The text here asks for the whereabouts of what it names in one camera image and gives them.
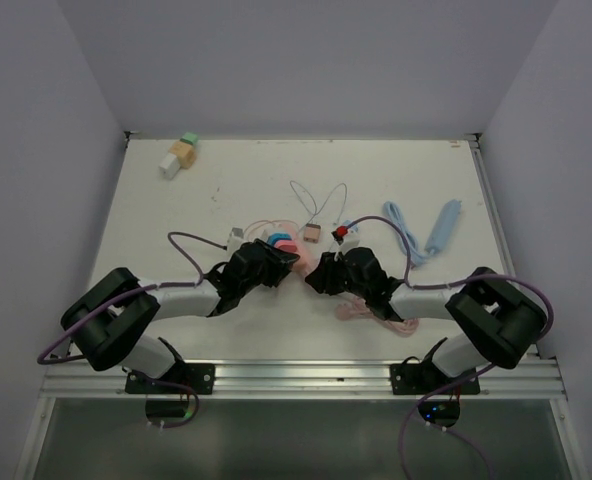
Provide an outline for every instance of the wall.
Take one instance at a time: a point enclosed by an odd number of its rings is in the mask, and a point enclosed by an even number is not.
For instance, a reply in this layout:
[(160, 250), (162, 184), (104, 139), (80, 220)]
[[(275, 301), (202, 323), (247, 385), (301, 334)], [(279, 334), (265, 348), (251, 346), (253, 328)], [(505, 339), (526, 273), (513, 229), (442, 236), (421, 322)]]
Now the wall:
[(592, 0), (561, 0), (483, 137), (518, 273), (548, 292), (592, 469)]
[(44, 369), (82, 292), (122, 133), (53, 0), (0, 0), (0, 479), (11, 478)]
[(481, 132), (556, 0), (59, 0), (152, 137)]

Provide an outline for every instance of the brown cube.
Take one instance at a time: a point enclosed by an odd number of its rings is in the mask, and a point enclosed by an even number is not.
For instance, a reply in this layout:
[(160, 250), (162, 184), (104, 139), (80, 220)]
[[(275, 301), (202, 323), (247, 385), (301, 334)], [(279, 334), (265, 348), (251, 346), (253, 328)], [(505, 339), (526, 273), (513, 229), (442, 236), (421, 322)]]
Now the brown cube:
[(318, 243), (319, 239), (320, 225), (316, 225), (315, 223), (308, 223), (305, 225), (305, 230), (303, 231), (303, 240), (306, 242)]
[(176, 155), (180, 166), (183, 168), (191, 167), (194, 160), (196, 160), (196, 151), (189, 143), (177, 141), (169, 149), (169, 153)]

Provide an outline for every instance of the white block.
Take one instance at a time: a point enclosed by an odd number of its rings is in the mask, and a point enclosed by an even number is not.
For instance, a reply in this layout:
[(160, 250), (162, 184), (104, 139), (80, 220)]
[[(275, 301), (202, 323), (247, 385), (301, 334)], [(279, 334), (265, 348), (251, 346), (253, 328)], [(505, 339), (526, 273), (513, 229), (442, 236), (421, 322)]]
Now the white block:
[(176, 155), (173, 153), (168, 153), (165, 155), (165, 158), (163, 158), (163, 161), (160, 162), (158, 168), (160, 168), (163, 177), (165, 177), (167, 180), (171, 180), (176, 175), (176, 172), (178, 172), (180, 169), (180, 161)]

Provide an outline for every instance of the wooden block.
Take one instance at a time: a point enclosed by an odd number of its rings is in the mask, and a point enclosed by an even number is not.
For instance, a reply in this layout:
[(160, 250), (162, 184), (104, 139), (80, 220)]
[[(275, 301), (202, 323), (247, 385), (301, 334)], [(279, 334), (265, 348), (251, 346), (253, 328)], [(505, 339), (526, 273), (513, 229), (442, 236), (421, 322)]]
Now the wooden block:
[(183, 168), (191, 167), (194, 160), (196, 160), (196, 150), (189, 143), (177, 141), (169, 149), (169, 153), (176, 155), (180, 166)]
[(305, 230), (303, 231), (303, 240), (306, 242), (318, 243), (319, 238), (320, 225), (316, 225), (315, 223), (308, 223), (305, 225)]

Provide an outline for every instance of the metal bracket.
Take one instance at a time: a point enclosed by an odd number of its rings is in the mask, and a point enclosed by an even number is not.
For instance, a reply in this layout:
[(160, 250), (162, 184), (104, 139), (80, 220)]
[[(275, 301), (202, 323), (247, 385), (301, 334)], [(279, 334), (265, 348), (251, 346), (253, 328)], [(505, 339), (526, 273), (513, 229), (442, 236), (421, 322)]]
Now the metal bracket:
[[(394, 363), (389, 366), (389, 381), (392, 384), (392, 393), (394, 395), (424, 395), (431, 390), (423, 388), (421, 385), (410, 384), (406, 378), (414, 378), (414, 370), (420, 368), (419, 363)], [(463, 372), (462, 377), (474, 373), (475, 370)], [(478, 377), (461, 386), (461, 395), (478, 395), (480, 393), (480, 384)]]
[[(188, 385), (199, 395), (211, 395), (216, 379), (216, 366), (213, 363), (186, 363), (183, 371)], [(164, 395), (178, 393), (174, 388), (151, 385), (135, 375), (128, 375), (125, 383), (125, 393), (133, 395)]]

